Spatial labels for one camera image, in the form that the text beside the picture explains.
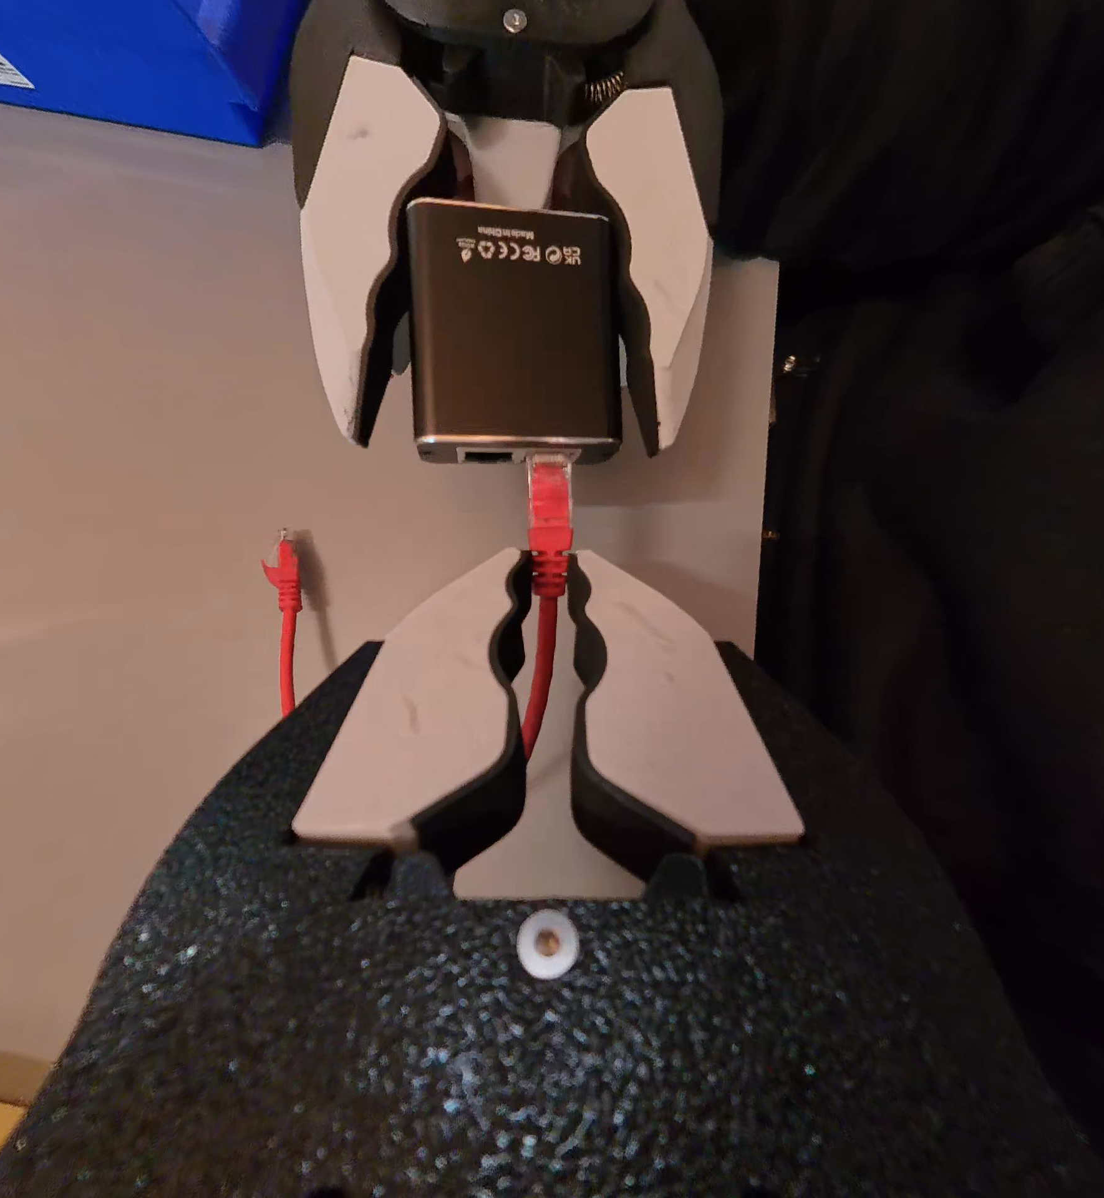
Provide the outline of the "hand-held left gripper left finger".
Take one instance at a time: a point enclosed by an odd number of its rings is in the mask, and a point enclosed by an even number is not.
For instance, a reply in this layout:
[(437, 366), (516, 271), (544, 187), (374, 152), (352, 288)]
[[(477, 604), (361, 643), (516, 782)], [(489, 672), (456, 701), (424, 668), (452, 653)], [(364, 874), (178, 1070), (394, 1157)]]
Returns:
[(510, 835), (526, 801), (512, 695), (522, 621), (526, 551), (516, 548), (412, 607), (378, 647), (293, 836), (426, 852), (452, 874)]

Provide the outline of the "blue plastic bin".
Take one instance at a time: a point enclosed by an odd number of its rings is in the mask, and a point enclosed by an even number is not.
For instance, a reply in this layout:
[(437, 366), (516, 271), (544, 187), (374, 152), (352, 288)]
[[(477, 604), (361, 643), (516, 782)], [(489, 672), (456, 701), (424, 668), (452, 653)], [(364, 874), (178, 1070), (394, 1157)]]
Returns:
[(258, 148), (303, 0), (0, 0), (0, 103)]

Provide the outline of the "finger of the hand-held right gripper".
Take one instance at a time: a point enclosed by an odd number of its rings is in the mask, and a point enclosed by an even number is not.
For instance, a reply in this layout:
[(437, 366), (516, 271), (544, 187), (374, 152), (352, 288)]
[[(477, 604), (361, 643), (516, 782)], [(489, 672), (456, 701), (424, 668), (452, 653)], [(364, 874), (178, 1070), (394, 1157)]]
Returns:
[(582, 132), (618, 239), (622, 388), (643, 450), (666, 450), (692, 394), (712, 239), (670, 88), (622, 89)]
[(300, 206), (313, 358), (341, 434), (367, 447), (406, 313), (401, 215), (446, 139), (444, 112), (403, 66), (349, 57)]

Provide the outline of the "black network adapter box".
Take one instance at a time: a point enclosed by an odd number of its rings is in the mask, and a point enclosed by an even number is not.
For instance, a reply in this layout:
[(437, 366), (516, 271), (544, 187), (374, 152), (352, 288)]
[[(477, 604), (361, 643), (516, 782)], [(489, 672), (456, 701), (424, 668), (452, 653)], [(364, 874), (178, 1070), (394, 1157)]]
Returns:
[(611, 219), (411, 199), (411, 399), (426, 464), (619, 450)]

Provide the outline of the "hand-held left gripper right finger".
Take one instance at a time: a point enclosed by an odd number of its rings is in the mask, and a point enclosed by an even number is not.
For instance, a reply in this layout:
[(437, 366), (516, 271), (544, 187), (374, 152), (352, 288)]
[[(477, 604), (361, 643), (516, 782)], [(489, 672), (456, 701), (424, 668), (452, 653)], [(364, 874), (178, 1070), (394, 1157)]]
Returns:
[(717, 642), (592, 551), (571, 563), (571, 812), (643, 883), (666, 856), (801, 843), (804, 818)]

